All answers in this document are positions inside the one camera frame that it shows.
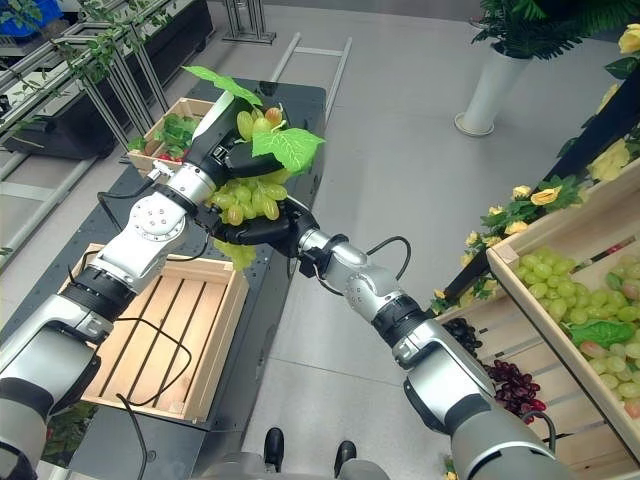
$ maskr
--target gray floor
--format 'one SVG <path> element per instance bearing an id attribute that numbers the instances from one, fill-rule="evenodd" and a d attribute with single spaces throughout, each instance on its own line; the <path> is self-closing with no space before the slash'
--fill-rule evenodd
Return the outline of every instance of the gray floor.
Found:
<path id="1" fill-rule="evenodd" d="M 220 5 L 210 6 L 220 25 Z M 273 46 L 214 41 L 193 63 L 264 79 L 296 31 L 316 48 L 341 49 L 353 37 L 327 126 L 315 213 L 323 229 L 363 248 L 394 234 L 409 238 L 414 254 L 403 284 L 423 306 L 458 272 L 464 238 L 487 206 L 506 200 L 513 185 L 535 184 L 553 165 L 612 83 L 601 66 L 619 56 L 615 44 L 587 41 L 553 62 L 533 62 L 495 133 L 473 139 L 452 119 L 471 96 L 488 44 L 469 45 L 474 32 L 466 23 L 282 6 L 267 6 L 266 14 L 278 33 Z M 296 54 L 281 80 L 328 88 L 336 63 Z M 181 75 L 169 97 L 194 83 Z M 92 169 L 0 277 L 5 318 L 92 208 L 94 192 L 121 172 L 116 157 Z M 402 254 L 389 247 L 377 260 L 398 268 Z M 266 430 L 280 425 L 287 471 L 329 474 L 336 446 L 350 438 L 394 480 L 441 478 L 447 441 L 420 424 L 402 379 L 373 329 L 297 276 L 245 449 L 260 452 Z"/>

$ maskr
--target potted plant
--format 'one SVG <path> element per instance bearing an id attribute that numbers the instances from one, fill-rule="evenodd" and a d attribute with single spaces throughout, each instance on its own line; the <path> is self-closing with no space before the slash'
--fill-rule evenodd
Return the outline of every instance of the potted plant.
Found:
<path id="1" fill-rule="evenodd" d="M 534 57 L 551 60 L 640 13 L 640 0 L 482 0 L 481 5 L 483 29 L 472 43 L 495 42 L 467 110 L 454 121 L 471 136 L 493 132 L 507 94 Z"/>

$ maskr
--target crate of green grapes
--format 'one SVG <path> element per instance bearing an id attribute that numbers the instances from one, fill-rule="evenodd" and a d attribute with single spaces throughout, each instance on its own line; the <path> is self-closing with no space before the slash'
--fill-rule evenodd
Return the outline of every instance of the crate of green grapes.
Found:
<path id="1" fill-rule="evenodd" d="M 544 409 L 553 420 L 558 433 L 556 457 L 571 469 L 574 478 L 602 479 L 638 472 L 616 433 L 511 298 L 501 292 L 437 320 L 447 324 L 460 318 L 475 329 L 474 353 L 479 362 L 487 366 L 496 361 L 514 364 L 530 377 L 536 386 L 535 400 L 541 402 L 541 408 L 535 409 Z M 540 439 L 549 436 L 540 419 L 529 427 Z"/>
<path id="2" fill-rule="evenodd" d="M 491 248 L 491 270 L 640 460 L 640 162 Z"/>

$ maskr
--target green lettuce leaf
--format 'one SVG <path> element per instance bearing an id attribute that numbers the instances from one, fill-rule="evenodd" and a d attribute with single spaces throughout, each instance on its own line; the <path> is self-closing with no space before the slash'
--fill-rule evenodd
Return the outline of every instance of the green lettuce leaf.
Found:
<path id="1" fill-rule="evenodd" d="M 308 169 L 318 145 L 324 140 L 301 128 L 276 132 L 258 132 L 253 135 L 252 156 L 273 153 L 291 173 Z"/>
<path id="2" fill-rule="evenodd" d="M 146 146 L 147 141 L 144 137 L 136 137 L 127 144 L 129 150 L 144 150 Z"/>
<path id="3" fill-rule="evenodd" d="M 591 341 L 604 348 L 629 340 L 634 332 L 629 323 L 604 320 L 591 320 L 583 325 L 571 325 L 568 329 L 574 345 L 580 346 L 582 342 Z"/>
<path id="4" fill-rule="evenodd" d="M 182 68 L 184 68 L 187 72 L 194 74 L 198 78 L 213 82 L 216 87 L 232 93 L 234 97 L 244 98 L 251 105 L 262 105 L 262 100 L 260 100 L 260 98 L 258 98 L 256 94 L 238 85 L 231 77 L 220 75 L 205 67 L 196 66 Z"/>

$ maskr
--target white vase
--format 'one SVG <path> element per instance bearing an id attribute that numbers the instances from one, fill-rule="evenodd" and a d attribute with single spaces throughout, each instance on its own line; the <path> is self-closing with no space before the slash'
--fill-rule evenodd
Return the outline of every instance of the white vase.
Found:
<path id="1" fill-rule="evenodd" d="M 493 132 L 496 117 L 505 98 L 531 63 L 530 58 L 513 58 L 498 52 L 493 45 L 484 64 L 476 91 L 466 112 L 456 115 L 458 130 L 466 135 L 481 137 Z"/>

